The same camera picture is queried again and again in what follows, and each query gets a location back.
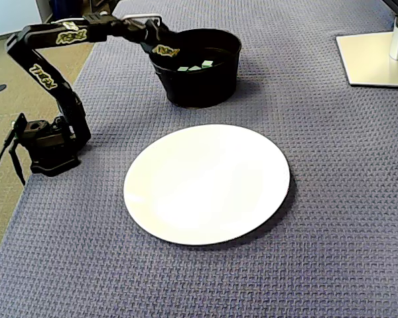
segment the black bucket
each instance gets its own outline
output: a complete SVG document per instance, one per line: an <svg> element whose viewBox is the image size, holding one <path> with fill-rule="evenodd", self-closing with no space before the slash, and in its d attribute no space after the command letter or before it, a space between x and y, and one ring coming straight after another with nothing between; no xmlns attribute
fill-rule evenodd
<svg viewBox="0 0 398 318"><path fill-rule="evenodd" d="M177 57L151 56L168 99L180 107L204 108L232 96L241 50L239 38L210 28L187 30L177 36L181 43ZM177 70L181 66L201 67L204 60L213 61L213 66L191 72Z"/></svg>

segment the wall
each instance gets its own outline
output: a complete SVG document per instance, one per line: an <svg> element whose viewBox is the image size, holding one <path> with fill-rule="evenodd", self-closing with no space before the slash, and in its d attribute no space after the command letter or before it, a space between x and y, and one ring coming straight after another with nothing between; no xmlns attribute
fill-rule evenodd
<svg viewBox="0 0 398 318"><path fill-rule="evenodd" d="M0 0L0 35L41 23L36 0Z"/></svg>

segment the floor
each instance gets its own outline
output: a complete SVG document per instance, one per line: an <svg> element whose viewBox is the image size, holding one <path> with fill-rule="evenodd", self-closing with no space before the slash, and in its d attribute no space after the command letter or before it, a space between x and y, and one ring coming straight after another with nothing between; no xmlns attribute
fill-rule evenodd
<svg viewBox="0 0 398 318"><path fill-rule="evenodd" d="M39 51L70 83L73 83L92 46L79 44ZM0 40L0 84L3 83L7 88L0 92L0 150L11 128L11 122L20 112L23 112L28 120L48 121L58 112L55 100L6 54L5 40ZM17 153L27 179L30 175L29 155L21 147ZM10 156L5 152L0 165L0 243L22 190Z"/></svg>

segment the white monitor base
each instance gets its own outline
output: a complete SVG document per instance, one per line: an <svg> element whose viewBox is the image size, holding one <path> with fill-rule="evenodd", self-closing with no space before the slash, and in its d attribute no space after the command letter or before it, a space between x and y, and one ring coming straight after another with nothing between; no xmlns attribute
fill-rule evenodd
<svg viewBox="0 0 398 318"><path fill-rule="evenodd" d="M398 61L389 56L392 32L338 36L351 85L398 87Z"/></svg>

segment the monitor stand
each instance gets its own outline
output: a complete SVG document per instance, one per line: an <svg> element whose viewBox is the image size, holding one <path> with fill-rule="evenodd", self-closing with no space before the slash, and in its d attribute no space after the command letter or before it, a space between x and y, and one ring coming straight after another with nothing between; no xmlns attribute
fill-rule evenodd
<svg viewBox="0 0 398 318"><path fill-rule="evenodd" d="M398 87L398 17L393 32L336 40L351 85Z"/></svg>

